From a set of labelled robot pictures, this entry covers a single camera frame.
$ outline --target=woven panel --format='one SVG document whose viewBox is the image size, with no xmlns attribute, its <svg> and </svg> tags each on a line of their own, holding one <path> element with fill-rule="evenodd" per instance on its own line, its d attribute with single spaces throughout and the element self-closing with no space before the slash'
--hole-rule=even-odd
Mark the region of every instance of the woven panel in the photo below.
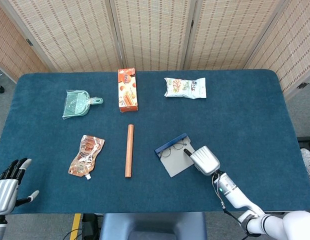
<svg viewBox="0 0 310 240">
<path fill-rule="evenodd" d="M 179 70 L 191 0 L 114 2 L 127 66 Z"/>
<path fill-rule="evenodd" d="M 248 68 L 271 69 L 286 92 L 310 71 L 310 0 L 291 0 Z"/>
<path fill-rule="evenodd" d="M 243 68 L 280 0 L 204 0 L 187 69 Z"/>
<path fill-rule="evenodd" d="M 17 81 L 26 73 L 48 69 L 0 7 L 0 67 Z"/>
<path fill-rule="evenodd" d="M 9 2 L 59 72 L 120 67 L 104 1 Z"/>
</svg>

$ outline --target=dustpan handle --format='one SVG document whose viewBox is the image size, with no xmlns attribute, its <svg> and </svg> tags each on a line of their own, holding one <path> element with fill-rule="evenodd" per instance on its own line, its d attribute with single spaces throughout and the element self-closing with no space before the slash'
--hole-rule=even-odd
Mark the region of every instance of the dustpan handle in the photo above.
<svg viewBox="0 0 310 240">
<path fill-rule="evenodd" d="M 103 103 L 103 98 L 101 97 L 92 97 L 90 99 L 90 104 L 94 105 L 94 104 L 102 104 Z"/>
</svg>

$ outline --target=white snack bag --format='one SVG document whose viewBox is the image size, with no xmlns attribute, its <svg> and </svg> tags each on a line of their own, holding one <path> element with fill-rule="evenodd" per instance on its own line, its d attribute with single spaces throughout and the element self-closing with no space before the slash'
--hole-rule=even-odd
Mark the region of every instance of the white snack bag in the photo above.
<svg viewBox="0 0 310 240">
<path fill-rule="evenodd" d="M 165 97 L 189 98 L 189 99 L 205 99 L 206 85 L 205 77 L 196 80 L 182 80 L 176 78 L 165 77 L 167 92 Z"/>
</svg>

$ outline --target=eyeglasses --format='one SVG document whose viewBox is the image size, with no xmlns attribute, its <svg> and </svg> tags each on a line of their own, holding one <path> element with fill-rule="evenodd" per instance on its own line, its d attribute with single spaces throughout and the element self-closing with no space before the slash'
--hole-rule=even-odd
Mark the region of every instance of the eyeglasses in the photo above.
<svg viewBox="0 0 310 240">
<path fill-rule="evenodd" d="M 172 147 L 176 150 L 181 150 L 184 146 L 187 146 L 187 143 L 184 143 L 184 139 L 178 141 L 177 143 L 173 144 Z M 171 147 L 166 148 L 165 150 L 159 153 L 159 157 L 167 158 L 171 155 L 172 149 Z"/>
</svg>

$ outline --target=yellow tape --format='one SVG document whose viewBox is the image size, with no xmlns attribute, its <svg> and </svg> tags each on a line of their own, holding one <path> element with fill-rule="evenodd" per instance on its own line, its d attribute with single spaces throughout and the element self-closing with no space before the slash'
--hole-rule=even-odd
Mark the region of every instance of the yellow tape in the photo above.
<svg viewBox="0 0 310 240">
<path fill-rule="evenodd" d="M 73 226 L 71 227 L 72 232 L 69 237 L 70 240 L 76 239 L 78 232 L 79 232 L 77 229 L 80 227 L 80 221 L 81 221 L 81 214 L 75 213 L 74 220 L 73 220 Z"/>
</svg>

